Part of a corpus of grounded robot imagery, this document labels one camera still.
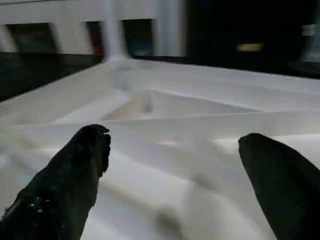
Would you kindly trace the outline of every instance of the white surface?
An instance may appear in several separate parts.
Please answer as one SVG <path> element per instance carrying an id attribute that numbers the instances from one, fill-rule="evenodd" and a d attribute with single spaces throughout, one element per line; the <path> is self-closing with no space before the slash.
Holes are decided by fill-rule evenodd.
<path id="1" fill-rule="evenodd" d="M 82 239 L 275 240 L 237 141 L 259 132 L 320 167 L 320 82 L 124 63 L 103 63 L 0 104 L 0 208 L 79 128 L 100 123 L 112 135 L 110 169 Z M 175 229 L 165 223 L 170 218 Z"/>

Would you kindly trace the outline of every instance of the white pillar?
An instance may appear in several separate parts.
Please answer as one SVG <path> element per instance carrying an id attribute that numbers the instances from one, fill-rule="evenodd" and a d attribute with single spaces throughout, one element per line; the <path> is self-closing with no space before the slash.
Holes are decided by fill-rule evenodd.
<path id="1" fill-rule="evenodd" d="M 186 47 L 184 0 L 156 0 L 156 55 L 183 57 Z"/>
<path id="2" fill-rule="evenodd" d="M 104 45 L 107 53 L 104 61 L 122 61 L 129 58 L 125 48 L 124 30 L 120 18 L 118 0 L 104 0 Z"/>
<path id="3" fill-rule="evenodd" d="M 16 53 L 17 48 L 6 26 L 0 25 L 0 46 L 3 52 Z"/>

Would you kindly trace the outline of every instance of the dark window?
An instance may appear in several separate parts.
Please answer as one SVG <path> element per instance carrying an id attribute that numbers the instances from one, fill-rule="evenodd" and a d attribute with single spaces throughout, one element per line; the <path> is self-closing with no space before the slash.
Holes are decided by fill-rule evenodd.
<path id="1" fill-rule="evenodd" d="M 101 22 L 100 21 L 88 21 L 86 27 L 90 34 L 91 45 L 95 55 L 104 55 L 105 49 L 103 45 Z"/>
<path id="2" fill-rule="evenodd" d="M 7 28 L 21 53 L 58 52 L 49 23 L 10 24 Z"/>
<path id="3" fill-rule="evenodd" d="M 126 47 L 131 56 L 154 55 L 152 19 L 123 20 Z"/>

